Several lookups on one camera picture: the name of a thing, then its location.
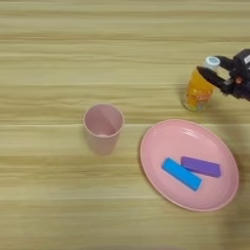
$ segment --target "wood grain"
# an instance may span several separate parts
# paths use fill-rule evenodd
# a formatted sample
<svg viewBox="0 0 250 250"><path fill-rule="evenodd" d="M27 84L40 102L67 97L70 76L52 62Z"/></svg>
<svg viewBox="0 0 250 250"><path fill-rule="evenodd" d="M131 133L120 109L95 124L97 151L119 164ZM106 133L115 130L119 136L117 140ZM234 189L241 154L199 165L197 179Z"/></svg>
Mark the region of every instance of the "wood grain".
<svg viewBox="0 0 250 250"><path fill-rule="evenodd" d="M247 0L1 0L0 249L249 249L250 104L219 92L201 113L180 104L204 57L249 46L249 15ZM108 157L81 124L102 102L126 119ZM203 124L233 152L228 207L192 213L149 184L140 141L169 118Z"/></svg>

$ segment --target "purple block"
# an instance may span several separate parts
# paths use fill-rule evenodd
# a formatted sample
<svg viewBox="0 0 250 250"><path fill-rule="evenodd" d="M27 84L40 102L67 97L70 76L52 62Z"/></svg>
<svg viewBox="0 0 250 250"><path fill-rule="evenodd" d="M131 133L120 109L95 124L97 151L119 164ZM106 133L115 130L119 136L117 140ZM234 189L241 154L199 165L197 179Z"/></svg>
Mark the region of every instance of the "purple block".
<svg viewBox="0 0 250 250"><path fill-rule="evenodd" d="M213 162L183 156L181 165L191 172L206 176L221 177L222 175L220 165Z"/></svg>

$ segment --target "pink plate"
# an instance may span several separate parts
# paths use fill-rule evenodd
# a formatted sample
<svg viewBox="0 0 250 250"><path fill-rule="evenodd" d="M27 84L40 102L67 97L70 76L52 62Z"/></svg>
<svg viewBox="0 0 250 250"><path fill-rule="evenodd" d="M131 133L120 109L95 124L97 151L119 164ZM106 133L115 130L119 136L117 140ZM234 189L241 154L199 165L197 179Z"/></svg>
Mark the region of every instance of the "pink plate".
<svg viewBox="0 0 250 250"><path fill-rule="evenodd" d="M165 158L181 163L189 156L221 165L222 177L199 175L202 184L193 191L161 169ZM185 120L157 123L145 134L141 160L152 185L175 204L193 211L213 211L231 202L238 188L238 169L228 147L207 129Z"/></svg>

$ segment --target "blue block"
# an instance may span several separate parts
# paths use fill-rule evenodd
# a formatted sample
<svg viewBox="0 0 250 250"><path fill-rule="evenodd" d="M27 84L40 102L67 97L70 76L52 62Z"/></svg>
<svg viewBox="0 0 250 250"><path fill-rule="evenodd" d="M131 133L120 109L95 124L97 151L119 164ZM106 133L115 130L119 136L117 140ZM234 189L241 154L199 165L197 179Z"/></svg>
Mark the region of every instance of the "blue block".
<svg viewBox="0 0 250 250"><path fill-rule="evenodd" d="M199 189L202 180L171 158L165 160L162 169L192 190L197 191Z"/></svg>

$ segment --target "plate rim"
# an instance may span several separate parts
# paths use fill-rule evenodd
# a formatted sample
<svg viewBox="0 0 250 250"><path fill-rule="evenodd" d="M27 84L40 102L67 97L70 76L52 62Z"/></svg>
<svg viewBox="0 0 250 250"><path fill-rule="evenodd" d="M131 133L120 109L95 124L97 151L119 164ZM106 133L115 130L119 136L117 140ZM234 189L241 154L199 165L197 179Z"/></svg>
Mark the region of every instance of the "plate rim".
<svg viewBox="0 0 250 250"><path fill-rule="evenodd" d="M231 194L230 198L222 203L220 206L216 206L216 207L213 207L213 208L208 208L208 209L197 209L197 208L192 208L192 207L189 207L189 206L186 206L186 205L182 205L180 204L179 202L173 200L172 198L168 197L166 194L164 194L154 183L153 181L150 179L149 175L147 174L146 172L146 168L145 168L145 163L144 163L144 160L143 160L143 147L144 147L144 144L145 144L145 140L146 140L146 137L148 136L148 134L150 133L151 130L153 130L156 126L159 126L161 125L162 123L171 123L171 122L184 122L184 123L187 123L187 124L191 124L191 125L194 125L194 126L197 126L198 128L204 130L205 132L211 134L216 140L218 140L226 149L227 153L231 156L232 158L232 161L233 161L233 165L235 166L235 169L236 169L236 185L235 185L235 188L233 190L233 193ZM146 177L147 179L149 180L150 184L165 198L165 199L168 199L169 201L171 201L172 203L174 203L175 205L179 206L179 207L182 207L182 208L185 208L185 209L188 209L190 211L195 211L195 212L212 212L212 211L216 211L216 210L220 210L224 207L226 207L227 205L229 205L232 200L234 199L237 191L238 191L238 185L239 185L239 173L238 173L238 166L237 166L237 162L232 154L232 152L230 151L229 147L226 145L226 143L217 135L215 135L212 131L210 131L209 129L205 128L204 126L200 125L200 124L197 124L195 122L192 122L192 121L188 121L188 120L184 120L184 119L167 119L167 120L163 120L163 121L159 121L157 122L156 124L150 126L142 140L141 140L141 145L140 145L140 160L141 160L141 164L142 164L142 167L144 169L144 172L146 174Z"/></svg>

